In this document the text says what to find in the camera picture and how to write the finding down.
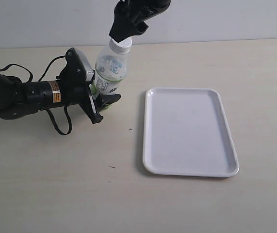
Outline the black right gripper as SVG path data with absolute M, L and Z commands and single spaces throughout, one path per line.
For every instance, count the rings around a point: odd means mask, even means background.
M 114 8 L 115 18 L 109 36 L 121 42 L 144 34 L 148 29 L 144 21 L 166 11 L 170 3 L 170 0 L 120 0 Z M 132 22 L 140 22 L 138 28 Z

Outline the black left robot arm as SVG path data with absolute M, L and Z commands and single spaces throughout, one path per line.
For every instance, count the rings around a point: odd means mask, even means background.
M 90 85 L 94 70 L 82 51 L 70 48 L 63 58 L 66 66 L 53 81 L 27 82 L 15 76 L 6 76 L 0 69 L 0 118 L 18 119 L 38 111 L 79 105 L 92 123 L 100 123 L 100 111 L 120 100 L 120 94 L 92 96 Z

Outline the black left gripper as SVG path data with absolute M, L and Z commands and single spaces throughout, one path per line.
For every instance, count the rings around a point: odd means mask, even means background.
M 94 76 L 95 70 L 93 69 L 91 81 L 94 79 Z M 58 77 L 62 102 L 68 105 L 78 104 L 93 124 L 100 123 L 103 120 L 103 116 L 99 114 L 98 110 L 105 110 L 109 108 L 110 105 L 121 99 L 121 95 L 99 94 L 94 101 L 89 87 L 91 81 L 78 82 L 75 78 L 76 76 L 70 72 L 69 66 L 66 63 L 66 66 L 63 68 Z

